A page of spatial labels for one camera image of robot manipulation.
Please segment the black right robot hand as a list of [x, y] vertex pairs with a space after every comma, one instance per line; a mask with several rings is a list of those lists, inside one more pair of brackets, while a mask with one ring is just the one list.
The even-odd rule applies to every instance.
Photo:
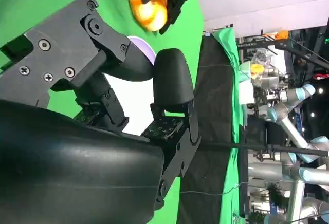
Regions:
[[[74, 0], [1, 47], [1, 223], [147, 223], [200, 144], [183, 53], [154, 62]], [[140, 136], [107, 75], [152, 80]]]

